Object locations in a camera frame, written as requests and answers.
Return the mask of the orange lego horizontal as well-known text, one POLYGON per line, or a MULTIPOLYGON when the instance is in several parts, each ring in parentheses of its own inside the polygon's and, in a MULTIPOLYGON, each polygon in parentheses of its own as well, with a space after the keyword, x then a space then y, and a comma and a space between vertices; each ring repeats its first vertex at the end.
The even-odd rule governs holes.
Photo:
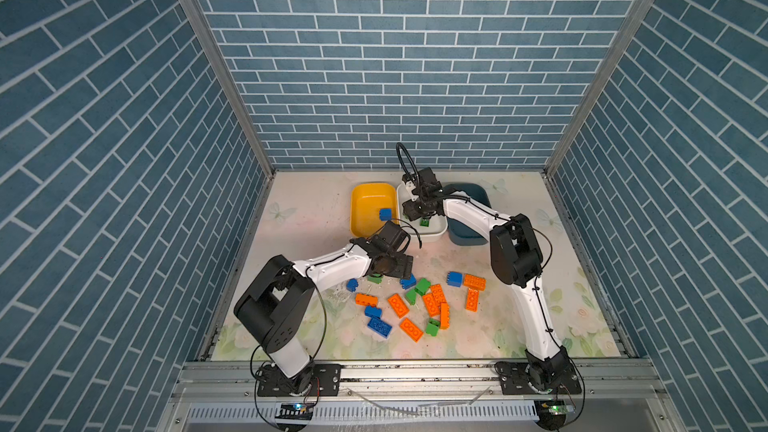
POLYGON ((486 280, 472 274, 465 274, 463 277, 463 285, 473 290, 484 291, 486 288, 486 280))

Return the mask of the orange lego vertical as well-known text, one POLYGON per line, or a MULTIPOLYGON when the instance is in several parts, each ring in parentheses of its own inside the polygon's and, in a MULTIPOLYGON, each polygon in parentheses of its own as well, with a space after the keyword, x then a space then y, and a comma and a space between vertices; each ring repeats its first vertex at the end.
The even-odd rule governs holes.
POLYGON ((467 289, 465 309, 470 312, 477 312, 479 308, 480 291, 473 288, 467 289))

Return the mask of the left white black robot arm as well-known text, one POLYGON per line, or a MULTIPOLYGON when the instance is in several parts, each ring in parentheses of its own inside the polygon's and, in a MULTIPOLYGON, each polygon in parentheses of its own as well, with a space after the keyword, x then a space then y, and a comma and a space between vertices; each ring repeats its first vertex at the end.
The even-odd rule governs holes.
POLYGON ((312 297, 366 276, 409 279, 410 240, 400 225, 387 221, 371 236, 353 238, 340 250, 317 258, 291 261, 276 255, 269 259, 233 308, 272 362, 260 383, 289 395, 314 387, 314 357, 297 337, 312 297))

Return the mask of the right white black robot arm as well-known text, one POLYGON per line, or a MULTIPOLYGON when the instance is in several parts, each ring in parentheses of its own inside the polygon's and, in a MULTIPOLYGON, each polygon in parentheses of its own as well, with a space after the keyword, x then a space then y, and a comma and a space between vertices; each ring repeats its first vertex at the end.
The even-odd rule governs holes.
POLYGON ((398 142, 395 150, 407 191, 407 199, 402 203, 406 218, 444 216, 464 224, 487 241, 491 269, 510 289, 523 321, 526 373, 531 387, 539 393, 550 393, 564 385, 576 369, 557 337, 539 283, 545 260, 530 219, 524 214, 498 212, 464 192, 443 186, 432 169, 417 168, 403 143, 398 142))

